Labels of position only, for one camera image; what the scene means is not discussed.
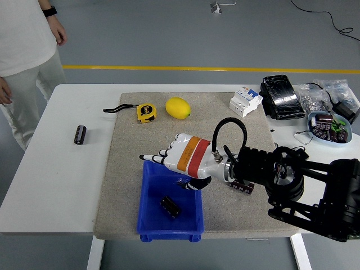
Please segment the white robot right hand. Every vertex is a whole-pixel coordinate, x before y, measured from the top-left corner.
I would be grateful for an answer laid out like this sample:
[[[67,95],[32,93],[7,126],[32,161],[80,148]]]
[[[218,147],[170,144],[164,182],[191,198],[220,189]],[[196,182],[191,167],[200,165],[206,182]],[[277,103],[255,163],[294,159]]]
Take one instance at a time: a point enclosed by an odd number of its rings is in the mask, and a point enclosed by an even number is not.
[[[181,182],[180,186],[197,191],[209,185],[213,178],[230,180],[230,177],[226,176],[227,155],[223,152],[220,154],[221,161],[217,162],[212,154],[210,141],[180,133],[166,150],[160,150],[157,155],[140,155],[139,158],[190,177],[189,181]]]

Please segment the person's right hand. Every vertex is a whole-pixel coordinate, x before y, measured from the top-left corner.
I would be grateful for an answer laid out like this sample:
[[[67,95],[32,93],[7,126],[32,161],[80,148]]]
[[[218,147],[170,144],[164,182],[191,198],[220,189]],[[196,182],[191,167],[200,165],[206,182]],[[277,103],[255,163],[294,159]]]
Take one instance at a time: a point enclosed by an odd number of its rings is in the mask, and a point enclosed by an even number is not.
[[[2,105],[8,105],[12,103],[12,92],[7,82],[0,77],[0,103]]]

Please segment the person's left hand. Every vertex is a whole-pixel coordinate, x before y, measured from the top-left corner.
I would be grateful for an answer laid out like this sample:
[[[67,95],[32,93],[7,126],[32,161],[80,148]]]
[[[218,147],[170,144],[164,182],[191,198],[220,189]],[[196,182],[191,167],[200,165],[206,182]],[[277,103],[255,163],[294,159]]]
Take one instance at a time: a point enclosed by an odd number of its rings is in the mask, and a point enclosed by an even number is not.
[[[65,28],[55,16],[49,17],[47,21],[52,34],[56,38],[57,45],[63,46],[68,41]]]

